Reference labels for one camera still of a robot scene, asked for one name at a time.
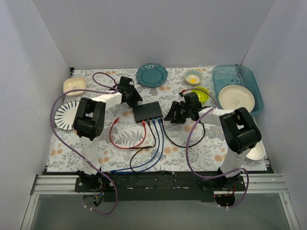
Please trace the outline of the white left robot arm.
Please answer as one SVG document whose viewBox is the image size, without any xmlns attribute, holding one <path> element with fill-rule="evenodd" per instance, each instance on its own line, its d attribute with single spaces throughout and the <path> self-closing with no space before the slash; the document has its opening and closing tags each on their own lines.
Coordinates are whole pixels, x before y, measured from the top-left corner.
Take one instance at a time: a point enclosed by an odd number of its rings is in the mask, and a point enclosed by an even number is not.
<svg viewBox="0 0 307 230">
<path fill-rule="evenodd" d="M 106 110 L 123 103 L 134 107 L 142 101 L 131 78 L 122 76 L 116 90 L 116 92 L 108 92 L 91 99 L 83 97 L 73 122 L 73 128 L 77 131 L 82 146 L 81 156 L 85 158 L 81 171 L 90 175 L 85 185 L 93 192 L 98 191 L 102 186 L 102 180 L 96 174 L 100 170 L 98 137 L 104 129 Z"/>
</svg>

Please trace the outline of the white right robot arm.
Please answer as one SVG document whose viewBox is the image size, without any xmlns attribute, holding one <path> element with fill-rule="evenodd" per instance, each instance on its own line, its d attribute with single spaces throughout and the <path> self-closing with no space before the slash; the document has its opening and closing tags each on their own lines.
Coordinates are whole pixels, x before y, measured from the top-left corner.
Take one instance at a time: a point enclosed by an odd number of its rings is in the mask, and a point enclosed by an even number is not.
<svg viewBox="0 0 307 230">
<path fill-rule="evenodd" d="M 228 149 L 224 162 L 218 169 L 217 176 L 202 176 L 192 169 L 189 162 L 189 140 L 195 127 L 188 135 L 185 146 L 186 161 L 191 172 L 197 177 L 210 180 L 217 179 L 218 187 L 222 190 L 230 189 L 239 176 L 243 161 L 251 149 L 261 141 L 261 133 L 253 118 L 246 108 L 240 107 L 235 110 L 223 110 L 208 106 L 202 106 L 195 92 L 183 94 L 184 101 L 173 101 L 170 111 L 164 118 L 171 123 L 183 124 L 190 118 L 195 124 L 210 124 L 219 126 L 223 130 Z"/>
</svg>

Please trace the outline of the black network switch box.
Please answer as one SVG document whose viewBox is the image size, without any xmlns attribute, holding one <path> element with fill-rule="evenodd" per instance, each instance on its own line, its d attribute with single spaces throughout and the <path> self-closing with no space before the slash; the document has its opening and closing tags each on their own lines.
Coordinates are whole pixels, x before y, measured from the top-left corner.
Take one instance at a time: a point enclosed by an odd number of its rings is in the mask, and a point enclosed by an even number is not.
<svg viewBox="0 0 307 230">
<path fill-rule="evenodd" d="M 132 109 L 136 123 L 163 117 L 159 102 L 141 104 Z"/>
</svg>

